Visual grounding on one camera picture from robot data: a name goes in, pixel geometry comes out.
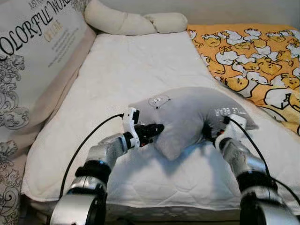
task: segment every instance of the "quilted mattress cover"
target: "quilted mattress cover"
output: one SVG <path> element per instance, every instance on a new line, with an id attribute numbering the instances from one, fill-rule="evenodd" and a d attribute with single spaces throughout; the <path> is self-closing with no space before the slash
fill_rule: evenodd
<path id="1" fill-rule="evenodd" d="M 35 202 L 56 201 L 68 162 L 98 123 L 122 113 L 132 102 L 186 86 L 217 89 L 240 103 L 259 126 L 250 134 L 265 156 L 271 175 L 300 195 L 299 137 L 214 80 L 186 32 L 98 35 L 60 110 L 29 151 L 22 193 Z M 117 132 L 122 132 L 121 120 L 111 121 L 91 137 L 74 161 L 66 187 L 84 163 L 89 148 Z M 242 142 L 252 150 L 246 138 Z M 279 191 L 300 214 L 289 193 L 282 188 Z M 151 145 L 130 150 L 118 159 L 108 193 L 109 215 L 139 219 L 149 215 L 188 220 L 210 212 L 211 216 L 202 219 L 215 220 L 216 214 L 211 212 L 235 211 L 240 203 L 236 179 L 210 142 L 187 148 L 172 162 Z"/>

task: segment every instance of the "cylindrical pillow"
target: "cylindrical pillow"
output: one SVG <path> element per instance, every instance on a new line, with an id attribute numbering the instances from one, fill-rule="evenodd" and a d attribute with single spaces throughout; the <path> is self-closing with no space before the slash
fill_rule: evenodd
<path id="1" fill-rule="evenodd" d="M 154 13 L 144 17 L 153 23 L 158 33 L 183 32 L 187 29 L 188 20 L 181 13 Z"/>
<path id="2" fill-rule="evenodd" d="M 152 23 L 139 14 L 111 9 L 99 0 L 92 0 L 84 12 L 85 21 L 109 34 L 143 35 L 156 33 Z"/>
<path id="3" fill-rule="evenodd" d="M 209 88 L 173 89 L 130 107 L 140 110 L 140 124 L 165 126 L 154 140 L 154 146 L 169 160 L 176 159 L 186 147 L 199 143 L 203 134 L 210 139 L 216 138 L 226 127 L 223 116 L 236 114 L 247 120 L 246 129 L 257 128 L 240 104 Z"/>

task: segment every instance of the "black wire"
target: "black wire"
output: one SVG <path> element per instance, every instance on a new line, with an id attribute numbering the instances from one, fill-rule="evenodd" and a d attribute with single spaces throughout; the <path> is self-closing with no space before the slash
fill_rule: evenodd
<path id="1" fill-rule="evenodd" d="M 225 117 L 226 120 L 230 120 L 232 122 L 234 122 L 242 131 L 243 133 L 246 135 L 246 137 L 249 139 L 249 141 L 252 143 L 253 147 L 255 148 L 255 150 L 257 151 L 257 153 L 259 154 L 260 158 L 262 159 L 262 161 L 264 162 L 265 164 L 265 167 L 266 167 L 266 173 L 267 175 L 272 179 L 274 180 L 275 182 L 277 182 L 278 184 L 281 184 L 283 187 L 286 188 L 286 190 L 288 190 L 291 195 L 294 197 L 294 199 L 296 200 L 296 202 L 298 203 L 298 205 L 300 206 L 300 199 L 299 197 L 284 183 L 280 182 L 279 180 L 275 179 L 274 177 L 271 177 L 270 175 L 270 172 L 269 172 L 269 169 L 268 169 L 268 165 L 266 163 L 266 160 L 264 159 L 262 153 L 260 152 L 260 150 L 258 149 L 257 145 L 254 143 L 254 141 L 252 140 L 252 138 L 249 136 L 249 134 L 247 133 L 247 131 L 235 120 L 231 119 L 230 117 L 226 116 Z"/>
<path id="2" fill-rule="evenodd" d="M 100 123 L 95 129 L 92 130 L 92 132 L 89 133 L 89 135 L 86 136 L 86 138 L 84 139 L 83 142 L 81 142 L 81 144 L 79 145 L 78 149 L 76 150 L 76 152 L 74 153 L 73 157 L 71 158 L 71 161 L 69 162 L 69 164 L 67 165 L 64 177 L 62 179 L 62 183 L 61 183 L 61 187 L 60 187 L 60 199 L 64 193 L 64 187 L 65 187 L 65 183 L 66 183 L 66 179 L 67 179 L 67 175 L 68 172 L 70 170 L 70 167 L 75 159 L 75 157 L 77 156 L 77 154 L 79 153 L 80 149 L 82 148 L 82 146 L 86 143 L 86 141 L 95 133 L 96 130 L 98 130 L 103 124 L 107 123 L 108 121 L 110 121 L 111 119 L 115 118 L 115 117 L 121 117 L 123 118 L 123 114 L 117 114 L 114 115 L 106 120 L 104 120 L 102 123 Z"/>
<path id="3" fill-rule="evenodd" d="M 294 199 L 296 200 L 296 202 L 298 203 L 298 205 L 300 206 L 300 199 L 298 198 L 298 196 L 284 183 L 280 182 L 279 180 L 275 179 L 274 177 L 272 177 L 272 179 L 277 182 L 278 184 L 281 184 L 283 187 L 286 188 L 286 190 L 288 190 L 291 195 L 294 197 Z"/>
<path id="4" fill-rule="evenodd" d="M 271 178 L 271 175 L 270 175 L 270 172 L 269 172 L 269 168 L 268 168 L 268 165 L 267 165 L 267 162 L 266 160 L 264 159 L 261 151 L 258 149 L 257 145 L 254 143 L 254 141 L 252 140 L 252 138 L 249 136 L 249 134 L 247 133 L 247 131 L 235 120 L 231 119 L 230 117 L 226 116 L 225 117 L 226 119 L 228 120 L 231 120 L 233 123 L 235 123 L 242 131 L 243 133 L 246 135 L 246 137 L 249 139 L 249 141 L 251 142 L 251 144 L 253 145 L 253 147 L 255 148 L 256 152 L 258 153 L 259 157 L 262 159 L 265 167 L 266 167 L 266 173 L 268 175 L 269 178 Z"/>

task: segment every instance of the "silver robotic arm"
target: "silver robotic arm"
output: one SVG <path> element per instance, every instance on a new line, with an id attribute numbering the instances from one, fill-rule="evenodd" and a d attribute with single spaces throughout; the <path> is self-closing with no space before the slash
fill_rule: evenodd
<path id="1" fill-rule="evenodd" d="M 106 185 L 118 157 L 131 148 L 151 142 L 164 126 L 135 125 L 139 111 L 128 108 L 123 116 L 123 134 L 115 134 L 93 146 L 84 166 L 77 169 L 68 192 L 57 203 L 50 225 L 101 225 L 106 214 Z"/>
<path id="2" fill-rule="evenodd" d="M 243 128 L 246 120 L 230 116 Z M 240 141 L 243 133 L 232 121 L 215 146 L 229 164 L 241 192 L 241 225 L 300 225 L 298 219 L 278 194 L 278 187 L 268 175 L 265 163 L 254 156 Z"/>

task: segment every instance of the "orange blanket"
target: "orange blanket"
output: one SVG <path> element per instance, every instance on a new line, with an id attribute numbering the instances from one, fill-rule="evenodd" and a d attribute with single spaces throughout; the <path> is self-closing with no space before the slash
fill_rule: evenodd
<path id="1" fill-rule="evenodd" d="M 300 135 L 300 33 L 265 24 L 189 25 L 212 76 Z"/>

